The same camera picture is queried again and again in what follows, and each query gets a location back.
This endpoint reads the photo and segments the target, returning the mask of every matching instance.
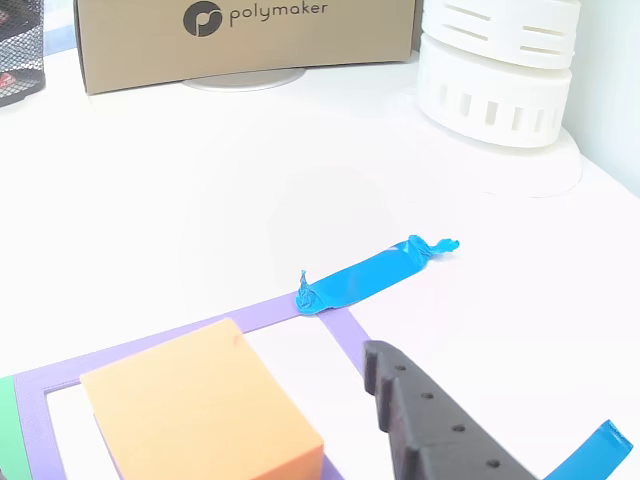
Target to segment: polymaker logo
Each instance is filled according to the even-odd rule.
[[[194,37],[207,37],[222,25],[222,11],[215,3],[196,2],[184,13],[184,28]]]

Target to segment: green object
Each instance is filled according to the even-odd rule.
[[[7,480],[32,480],[13,377],[0,378],[0,469]]]

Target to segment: black mesh container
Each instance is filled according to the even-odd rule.
[[[43,0],[0,0],[0,107],[44,88]]]

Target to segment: wall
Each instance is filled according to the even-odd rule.
[[[640,196],[640,0],[582,0],[564,126]]]

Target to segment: hole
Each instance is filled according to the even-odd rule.
[[[472,17],[479,18],[479,19],[484,20],[486,22],[491,20],[491,17],[487,17],[486,15],[482,15],[482,14],[480,14],[478,12],[473,12],[471,10],[466,10],[464,8],[456,7],[455,5],[445,5],[445,7],[448,8],[449,10],[453,10],[455,12],[464,13],[465,15],[471,15]]]
[[[542,121],[544,120],[544,110],[538,110],[538,118],[536,118],[536,133],[542,130]]]
[[[553,109],[553,121],[551,122],[551,128],[558,128],[558,124],[562,121],[562,110],[559,108]]]
[[[523,52],[542,53],[544,55],[562,55],[562,52],[558,52],[557,50],[545,50],[544,48],[520,47],[520,50]]]
[[[453,30],[454,32],[462,33],[464,35],[469,35],[470,37],[477,38],[478,40],[484,40],[485,42],[489,40],[489,37],[485,37],[484,35],[479,35],[477,33],[470,32],[469,30],[464,30],[462,28],[454,27],[453,25],[443,25],[443,27],[448,28],[449,30]]]
[[[460,98],[460,113],[463,116],[468,117],[469,110],[471,110],[471,95],[469,95],[468,93],[463,93],[462,97]]]
[[[442,85],[440,87],[440,105],[447,103],[447,90],[448,88],[446,85]]]
[[[513,114],[513,125],[511,127],[511,130],[513,130],[514,132],[517,132],[518,130],[520,130],[520,125],[522,124],[522,113],[523,113],[523,109],[520,107],[516,107],[516,111]]]
[[[546,28],[538,27],[522,27],[527,32],[544,33],[545,35],[553,35],[554,37],[564,37],[564,32],[558,32],[557,30],[547,30]]]
[[[498,115],[498,104],[496,102],[489,102],[487,106],[487,116],[484,119],[484,123],[487,125],[496,124],[496,116]]]

